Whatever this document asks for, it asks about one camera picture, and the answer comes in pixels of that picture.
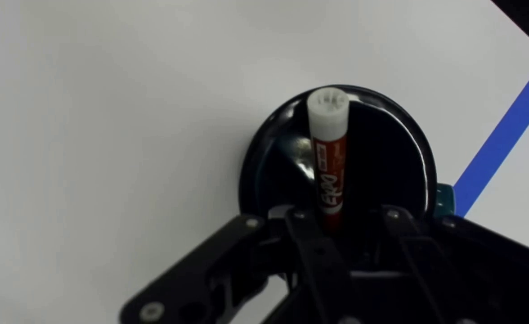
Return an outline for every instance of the white cap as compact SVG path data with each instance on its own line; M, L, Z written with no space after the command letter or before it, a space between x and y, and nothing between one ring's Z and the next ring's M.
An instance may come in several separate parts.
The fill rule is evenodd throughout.
M331 142L347 133L349 96L338 88L320 88L307 96L307 124L311 137Z

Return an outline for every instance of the black disc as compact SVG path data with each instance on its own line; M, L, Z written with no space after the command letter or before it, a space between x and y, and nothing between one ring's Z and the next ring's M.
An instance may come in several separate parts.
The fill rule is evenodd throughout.
M431 216L435 164L417 123L392 99L359 87L334 85L349 94L343 216L399 205ZM246 151L239 207L266 218L273 205L313 209L313 148L304 92L277 108Z

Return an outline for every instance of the blue tape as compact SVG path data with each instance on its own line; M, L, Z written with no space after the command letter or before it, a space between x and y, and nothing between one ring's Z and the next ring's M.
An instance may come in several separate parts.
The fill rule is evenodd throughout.
M457 180L453 189L458 216L466 216L527 128L529 83L518 94L512 106L505 112L493 133L485 139L475 159Z

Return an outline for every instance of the black circular base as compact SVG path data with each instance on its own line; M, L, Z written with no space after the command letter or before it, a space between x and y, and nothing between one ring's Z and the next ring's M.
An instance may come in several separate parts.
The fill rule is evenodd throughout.
M417 218L431 216L435 164L415 121L377 92L349 85L334 88L347 92L350 99L343 218L381 205L404 207ZM316 205L305 115L309 92L277 108L251 139L239 184L242 214L266 218L273 205Z

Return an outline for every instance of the metal bolt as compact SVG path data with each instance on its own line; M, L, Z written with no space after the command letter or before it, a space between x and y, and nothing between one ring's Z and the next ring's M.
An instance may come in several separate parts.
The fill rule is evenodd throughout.
M246 227L255 229L257 225L259 225L259 220L255 220L255 218L246 220Z
M302 211L295 211L295 218L304 220L305 214Z
M338 324L359 324L359 321L354 317L341 317Z
M397 220L401 214L394 209L386 211L386 216L392 218L392 220Z
M457 324L476 324L476 322L471 319L458 319Z
M457 227L457 223L451 222L449 218L444 218L444 220L442 220L442 225L444 225L444 227L449 227L449 229L455 229L455 227Z
M163 304L147 303L140 308L140 322L158 322L163 315Z

